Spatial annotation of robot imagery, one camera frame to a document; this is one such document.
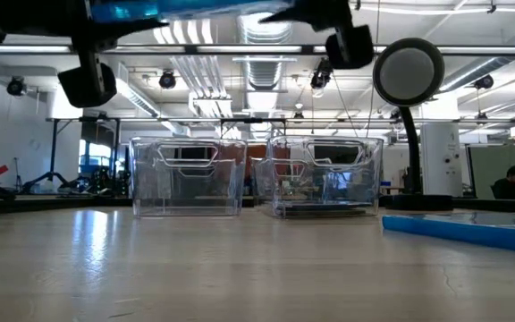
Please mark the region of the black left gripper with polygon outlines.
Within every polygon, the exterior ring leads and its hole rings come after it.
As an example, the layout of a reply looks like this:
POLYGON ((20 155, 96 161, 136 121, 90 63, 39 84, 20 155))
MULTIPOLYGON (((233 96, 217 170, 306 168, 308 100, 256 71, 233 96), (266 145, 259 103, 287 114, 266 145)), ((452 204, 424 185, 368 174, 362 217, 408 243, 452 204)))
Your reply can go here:
POLYGON ((94 22, 93 4, 102 0, 0 0, 0 45, 8 35, 82 37, 101 49, 112 48, 117 39, 131 33, 163 28, 157 19, 94 22))

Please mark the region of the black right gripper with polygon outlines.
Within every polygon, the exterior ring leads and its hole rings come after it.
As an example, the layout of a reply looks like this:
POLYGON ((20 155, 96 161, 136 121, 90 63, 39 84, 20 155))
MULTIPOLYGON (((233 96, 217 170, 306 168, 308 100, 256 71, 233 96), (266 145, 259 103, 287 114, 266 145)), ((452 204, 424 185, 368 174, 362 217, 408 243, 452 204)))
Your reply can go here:
POLYGON ((260 23, 297 21, 313 24, 313 31, 352 25, 349 0, 296 0, 293 6, 261 19, 260 23))

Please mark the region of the blue jewel case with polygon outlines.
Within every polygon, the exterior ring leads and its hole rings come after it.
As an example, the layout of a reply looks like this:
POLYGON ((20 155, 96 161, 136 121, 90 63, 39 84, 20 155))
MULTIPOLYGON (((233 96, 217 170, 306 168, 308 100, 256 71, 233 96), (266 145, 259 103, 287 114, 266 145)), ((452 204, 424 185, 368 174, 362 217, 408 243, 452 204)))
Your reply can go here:
POLYGON ((515 213, 385 215, 385 230, 515 251, 515 213))
POLYGON ((215 15, 276 13, 296 0, 93 0, 95 22, 197 20, 215 15))

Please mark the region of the black gooseneck lamp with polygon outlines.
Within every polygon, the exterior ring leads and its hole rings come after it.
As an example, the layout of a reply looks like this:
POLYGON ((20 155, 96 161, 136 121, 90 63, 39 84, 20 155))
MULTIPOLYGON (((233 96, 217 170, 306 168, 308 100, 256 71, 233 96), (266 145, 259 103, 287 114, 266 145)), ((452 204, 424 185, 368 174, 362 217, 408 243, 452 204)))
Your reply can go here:
POLYGON ((434 212, 452 210, 452 197, 426 195, 421 178, 420 150, 416 126, 410 109, 431 98, 444 77, 440 50, 422 38, 403 38, 379 54, 373 70, 373 83, 379 96, 398 108, 409 146, 407 193, 387 198, 391 210, 434 212))

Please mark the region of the orange panel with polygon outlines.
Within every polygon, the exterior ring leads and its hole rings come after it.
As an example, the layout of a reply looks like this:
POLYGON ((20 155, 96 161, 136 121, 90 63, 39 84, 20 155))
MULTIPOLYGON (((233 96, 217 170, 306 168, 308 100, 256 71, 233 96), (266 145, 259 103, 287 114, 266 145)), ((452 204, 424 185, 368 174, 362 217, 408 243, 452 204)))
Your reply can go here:
POLYGON ((251 176, 251 161, 253 158, 261 159, 266 156, 266 144, 265 143, 250 143, 247 146, 246 152, 246 166, 244 178, 248 179, 251 176))

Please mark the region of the clear plastic bin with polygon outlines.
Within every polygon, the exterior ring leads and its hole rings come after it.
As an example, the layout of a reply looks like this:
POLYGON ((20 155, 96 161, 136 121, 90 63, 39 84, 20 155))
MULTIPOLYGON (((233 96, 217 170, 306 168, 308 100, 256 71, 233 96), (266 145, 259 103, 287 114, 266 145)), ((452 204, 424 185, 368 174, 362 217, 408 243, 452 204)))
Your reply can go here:
POLYGON ((237 216, 248 145, 218 138, 136 137, 130 195, 136 217, 237 216))
POLYGON ((286 204, 366 202, 378 211, 384 142, 377 138, 283 135, 251 161, 254 197, 265 214, 286 204))

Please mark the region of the white column unit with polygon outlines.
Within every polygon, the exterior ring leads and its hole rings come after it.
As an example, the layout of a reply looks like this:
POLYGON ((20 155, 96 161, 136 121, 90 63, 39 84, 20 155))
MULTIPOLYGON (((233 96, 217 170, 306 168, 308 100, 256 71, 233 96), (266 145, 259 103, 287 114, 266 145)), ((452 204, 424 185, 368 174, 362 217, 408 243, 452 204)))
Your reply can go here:
POLYGON ((426 195, 462 195, 460 135, 456 123, 425 123, 420 129, 426 195))

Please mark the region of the green partition panel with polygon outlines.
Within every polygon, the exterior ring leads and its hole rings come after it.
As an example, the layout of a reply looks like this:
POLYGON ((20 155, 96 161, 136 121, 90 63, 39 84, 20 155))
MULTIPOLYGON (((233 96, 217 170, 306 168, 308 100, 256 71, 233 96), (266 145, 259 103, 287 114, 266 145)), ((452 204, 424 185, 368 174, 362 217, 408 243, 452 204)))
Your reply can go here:
POLYGON ((471 183, 478 199, 494 199, 492 186, 515 165, 515 145, 468 146, 471 183))

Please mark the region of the person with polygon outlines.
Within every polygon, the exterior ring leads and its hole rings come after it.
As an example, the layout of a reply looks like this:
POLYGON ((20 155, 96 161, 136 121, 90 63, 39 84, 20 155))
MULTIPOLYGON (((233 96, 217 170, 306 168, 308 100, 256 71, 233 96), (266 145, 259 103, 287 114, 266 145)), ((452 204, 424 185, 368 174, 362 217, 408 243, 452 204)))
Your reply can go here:
POLYGON ((515 165, 507 170, 504 178, 495 181, 491 189, 496 199, 515 199, 515 165))

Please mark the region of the thin black frame rail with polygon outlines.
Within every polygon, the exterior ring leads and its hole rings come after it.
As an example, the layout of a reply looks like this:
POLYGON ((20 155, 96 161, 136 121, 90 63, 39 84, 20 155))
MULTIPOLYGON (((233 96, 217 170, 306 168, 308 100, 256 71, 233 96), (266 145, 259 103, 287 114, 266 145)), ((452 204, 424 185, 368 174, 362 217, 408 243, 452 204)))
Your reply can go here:
MULTIPOLYGON (((353 123, 353 124, 396 124, 402 123, 402 118, 262 118, 262 117, 233 117, 233 118, 115 118, 115 117, 79 117, 79 118, 47 118, 46 121, 58 120, 71 122, 103 122, 119 121, 121 123, 353 123)), ((426 119, 413 118, 413 123, 459 123, 473 125, 488 125, 492 123, 515 124, 515 118, 485 118, 485 119, 426 119)))

